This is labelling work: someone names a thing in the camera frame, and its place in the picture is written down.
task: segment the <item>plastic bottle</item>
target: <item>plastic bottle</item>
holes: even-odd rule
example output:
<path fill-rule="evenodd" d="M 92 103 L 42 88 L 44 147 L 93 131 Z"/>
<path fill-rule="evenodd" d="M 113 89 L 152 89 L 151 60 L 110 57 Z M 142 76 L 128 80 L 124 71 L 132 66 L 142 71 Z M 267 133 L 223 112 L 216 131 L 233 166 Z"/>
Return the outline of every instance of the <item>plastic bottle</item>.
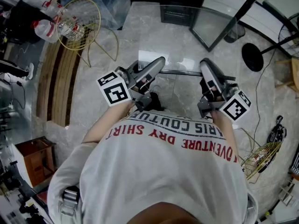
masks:
<path fill-rule="evenodd" d="M 33 27 L 36 35 L 45 41 L 50 43 L 55 43 L 58 41 L 55 23 L 50 22 L 49 20 L 34 21 Z"/>

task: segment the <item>wooden slats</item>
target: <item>wooden slats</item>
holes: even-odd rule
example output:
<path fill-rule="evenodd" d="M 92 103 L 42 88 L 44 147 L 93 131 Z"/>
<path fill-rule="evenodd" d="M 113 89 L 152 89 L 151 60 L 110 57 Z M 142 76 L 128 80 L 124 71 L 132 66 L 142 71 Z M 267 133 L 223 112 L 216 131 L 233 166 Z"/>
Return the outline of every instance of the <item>wooden slats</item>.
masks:
<path fill-rule="evenodd" d="M 48 101 L 50 84 L 52 81 L 53 70 L 55 66 L 55 61 L 58 55 L 58 51 L 61 44 L 56 42 L 54 44 L 49 44 L 47 53 L 43 62 L 41 76 L 38 84 L 38 96 L 36 104 L 36 115 L 43 120 L 48 119 Z"/>
<path fill-rule="evenodd" d="M 52 103 L 52 121 L 62 127 L 70 124 L 71 98 L 75 83 L 72 78 L 78 69 L 78 57 L 76 51 L 64 49 L 59 63 Z"/>
<path fill-rule="evenodd" d="M 77 51 L 62 45 L 49 46 L 38 87 L 36 113 L 40 118 L 52 120 L 62 127 L 70 124 L 72 93 L 79 61 Z"/>

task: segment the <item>glass table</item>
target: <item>glass table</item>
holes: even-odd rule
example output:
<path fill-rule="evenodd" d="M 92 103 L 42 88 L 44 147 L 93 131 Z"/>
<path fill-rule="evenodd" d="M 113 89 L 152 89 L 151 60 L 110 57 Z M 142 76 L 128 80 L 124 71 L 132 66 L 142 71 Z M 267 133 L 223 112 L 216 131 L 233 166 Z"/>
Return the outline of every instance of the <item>glass table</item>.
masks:
<path fill-rule="evenodd" d="M 235 18 L 193 7 L 138 5 L 132 9 L 136 16 L 129 21 L 129 29 L 139 37 L 139 69 L 163 56 L 166 64 L 161 73 L 201 76 L 199 62 L 207 57 L 238 82 L 241 46 L 237 34 L 233 34 L 236 40 L 233 43 L 222 39 L 229 32 L 228 26 L 230 33 L 236 29 Z M 209 52 L 206 46 L 219 38 Z"/>

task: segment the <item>white t-shirt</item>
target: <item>white t-shirt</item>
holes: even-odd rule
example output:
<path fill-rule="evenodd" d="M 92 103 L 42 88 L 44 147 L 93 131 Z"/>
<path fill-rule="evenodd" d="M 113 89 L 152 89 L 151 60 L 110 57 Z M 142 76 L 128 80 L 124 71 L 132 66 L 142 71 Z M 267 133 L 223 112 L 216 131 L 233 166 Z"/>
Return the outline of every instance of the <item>white t-shirt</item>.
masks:
<path fill-rule="evenodd" d="M 257 216 L 236 155 L 220 129 L 205 119 L 133 113 L 95 149 L 76 148 L 49 187 L 55 223 L 59 196 L 78 182 L 86 224 L 125 224 L 159 202 L 175 204 L 203 224 L 254 223 Z"/>

